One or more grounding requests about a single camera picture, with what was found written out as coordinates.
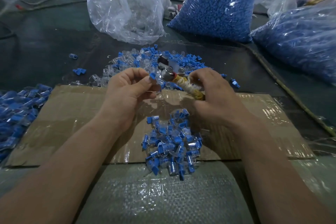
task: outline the left hand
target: left hand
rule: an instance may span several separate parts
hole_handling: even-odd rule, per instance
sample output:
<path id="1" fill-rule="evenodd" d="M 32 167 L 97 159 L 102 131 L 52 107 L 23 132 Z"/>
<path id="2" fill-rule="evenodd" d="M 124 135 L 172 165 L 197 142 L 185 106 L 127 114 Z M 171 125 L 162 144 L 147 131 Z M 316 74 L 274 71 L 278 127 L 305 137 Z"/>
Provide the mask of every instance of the left hand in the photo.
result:
<path id="1" fill-rule="evenodd" d="M 144 99 L 154 99 L 161 86 L 152 80 L 143 68 L 128 68 L 111 77 L 108 82 L 100 114 L 111 118 L 120 133 L 132 124 L 138 104 Z"/>

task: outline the cardboard sheet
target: cardboard sheet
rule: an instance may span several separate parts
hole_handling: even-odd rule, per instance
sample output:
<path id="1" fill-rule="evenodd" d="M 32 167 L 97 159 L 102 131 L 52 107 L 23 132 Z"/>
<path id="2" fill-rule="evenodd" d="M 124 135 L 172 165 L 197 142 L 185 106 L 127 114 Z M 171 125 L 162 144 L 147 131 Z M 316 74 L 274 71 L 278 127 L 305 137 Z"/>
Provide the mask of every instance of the cardboard sheet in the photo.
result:
<path id="1" fill-rule="evenodd" d="M 106 88 L 100 87 L 56 86 L 37 119 L 13 150 L 7 165 L 38 166 L 46 162 L 73 133 L 94 117 L 105 92 Z M 240 93 L 238 96 L 251 113 L 261 118 L 288 158 L 314 157 L 299 131 L 270 95 Z M 130 129 L 117 140 L 106 162 L 144 162 L 146 153 L 142 151 L 141 142 L 144 134 L 152 129 L 146 117 L 159 115 L 162 120 L 168 119 L 170 112 L 180 108 L 190 112 L 192 129 L 210 130 L 199 160 L 240 159 L 235 139 L 228 129 L 200 120 L 195 115 L 193 98 L 185 92 L 163 90 L 156 99 L 141 104 Z"/>

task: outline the forearm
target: forearm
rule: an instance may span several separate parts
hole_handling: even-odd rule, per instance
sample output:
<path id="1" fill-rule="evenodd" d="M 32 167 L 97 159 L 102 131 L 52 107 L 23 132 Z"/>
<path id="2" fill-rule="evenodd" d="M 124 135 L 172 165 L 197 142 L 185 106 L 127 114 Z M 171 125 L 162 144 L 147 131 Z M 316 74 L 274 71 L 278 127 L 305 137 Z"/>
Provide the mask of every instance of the forearm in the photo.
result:
<path id="1" fill-rule="evenodd" d="M 252 121 L 235 131 L 262 223 L 333 223 L 262 124 Z"/>
<path id="2" fill-rule="evenodd" d="M 47 163 L 0 199 L 3 223 L 71 223 L 117 131 L 102 114 L 78 130 Z"/>

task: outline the hand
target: hand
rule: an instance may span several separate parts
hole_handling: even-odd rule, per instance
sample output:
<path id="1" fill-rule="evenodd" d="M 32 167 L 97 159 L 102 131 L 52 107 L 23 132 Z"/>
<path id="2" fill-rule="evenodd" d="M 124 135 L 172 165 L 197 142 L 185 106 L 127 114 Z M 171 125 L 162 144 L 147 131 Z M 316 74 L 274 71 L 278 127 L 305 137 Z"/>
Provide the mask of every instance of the hand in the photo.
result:
<path id="1" fill-rule="evenodd" d="M 195 108 L 205 120 L 228 128 L 257 120 L 240 101 L 230 84 L 219 73 L 210 69 L 198 69 L 189 75 L 192 83 L 203 86 L 205 101 L 196 100 Z"/>
<path id="2" fill-rule="evenodd" d="M 112 76 L 108 82 L 100 114 L 111 118 L 122 133 L 132 124 L 138 104 L 144 99 L 154 99 L 156 94 L 151 91 L 159 90 L 161 87 L 145 69 L 128 68 Z"/>

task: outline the right hand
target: right hand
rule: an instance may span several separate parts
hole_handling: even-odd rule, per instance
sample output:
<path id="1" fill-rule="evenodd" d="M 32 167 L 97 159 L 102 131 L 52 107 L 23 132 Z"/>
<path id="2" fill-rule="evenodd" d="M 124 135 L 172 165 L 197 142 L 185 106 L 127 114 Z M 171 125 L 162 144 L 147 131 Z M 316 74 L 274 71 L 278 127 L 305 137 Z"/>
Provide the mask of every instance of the right hand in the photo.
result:
<path id="1" fill-rule="evenodd" d="M 194 105 L 206 121 L 236 128 L 258 120 L 246 109 L 230 84 L 216 71 L 210 68 L 198 69 L 190 73 L 189 78 L 191 83 L 205 89 L 205 101 L 196 100 Z"/>

